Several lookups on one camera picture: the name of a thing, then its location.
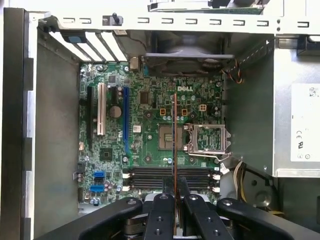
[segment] fan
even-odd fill
[[[150,75],[198,77],[214,75],[233,55],[223,52],[221,37],[203,32],[153,32],[151,52],[145,54]]]

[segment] white pci slot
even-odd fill
[[[98,84],[98,119],[97,134],[106,134],[106,106],[107,104],[107,86],[103,82]]]

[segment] blue sata port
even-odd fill
[[[93,174],[94,178],[104,178],[106,173],[104,171],[95,171]]]
[[[105,186],[103,185],[91,185],[90,191],[93,193],[101,193],[105,190]]]

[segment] green circuit board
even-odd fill
[[[123,197],[142,198],[161,192],[160,188],[133,188],[123,191],[123,169],[131,167],[169,168],[172,166],[172,100],[177,93],[177,162],[178,166],[217,169],[214,158],[191,156],[185,151],[189,133],[185,124],[222,124],[221,76],[212,78],[153,77],[146,68],[129,71],[128,63],[91,64],[80,69],[79,83],[79,159],[80,202],[94,199],[105,205]],[[97,135],[98,84],[105,83],[105,135]],[[93,134],[88,136],[88,87],[94,91]],[[127,143],[125,139],[127,124]],[[220,133],[203,129],[198,133],[199,149],[219,149]],[[96,182],[95,171],[105,173]],[[105,185],[103,192],[92,192],[92,185]],[[216,194],[208,189],[197,191],[211,200]]]

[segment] power supply label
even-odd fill
[[[320,162],[320,83],[292,85],[291,161]]]

